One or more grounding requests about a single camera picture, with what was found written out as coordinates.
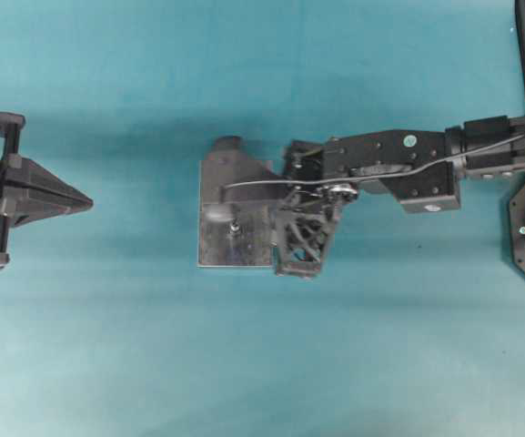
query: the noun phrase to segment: blue table surface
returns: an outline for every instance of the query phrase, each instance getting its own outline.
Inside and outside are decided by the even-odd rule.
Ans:
[[[525,436],[521,180],[363,195],[314,281],[196,268],[218,136],[522,115],[512,0],[0,0],[0,110],[96,202],[12,232],[0,436]]]

